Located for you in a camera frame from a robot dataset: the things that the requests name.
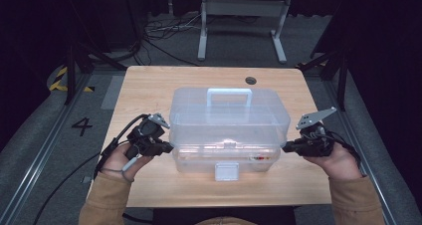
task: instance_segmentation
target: white desk frame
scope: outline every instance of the white desk frame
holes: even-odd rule
[[[201,5],[201,35],[199,39],[198,60],[204,61],[207,49],[207,15],[240,15],[278,17],[279,25],[271,30],[274,47],[281,64],[287,59],[283,50],[280,34],[285,24],[291,0],[260,1],[260,0],[202,0]]]

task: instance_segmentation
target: box latch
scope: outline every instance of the box latch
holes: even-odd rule
[[[218,162],[215,164],[216,181],[236,181],[239,180],[238,162]]]

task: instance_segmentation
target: tan sweater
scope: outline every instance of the tan sweater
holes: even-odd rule
[[[126,207],[130,185],[123,179],[99,173],[81,210],[79,224],[123,224],[121,215]],[[330,179],[329,189],[335,224],[384,224],[381,203],[369,177],[346,181]],[[212,224],[254,225],[233,217],[209,219],[197,225]]]

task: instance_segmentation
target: white handle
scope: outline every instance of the white handle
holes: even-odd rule
[[[245,95],[246,107],[251,106],[252,91],[250,89],[208,89],[207,91],[207,107],[211,107],[212,96],[214,95]]]

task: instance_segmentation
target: desk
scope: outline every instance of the desk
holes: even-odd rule
[[[255,85],[245,79],[254,77]],[[291,116],[288,139],[303,113],[315,112],[307,83],[299,70],[207,67],[130,67],[105,137],[113,137],[142,113],[168,119],[175,89],[180,87],[270,88]],[[168,131],[161,137],[168,141]],[[295,153],[283,153],[265,173],[241,173],[239,181],[216,182],[214,174],[179,173],[171,154],[156,156],[132,184],[128,207],[215,207],[328,204],[328,179],[318,166]]]

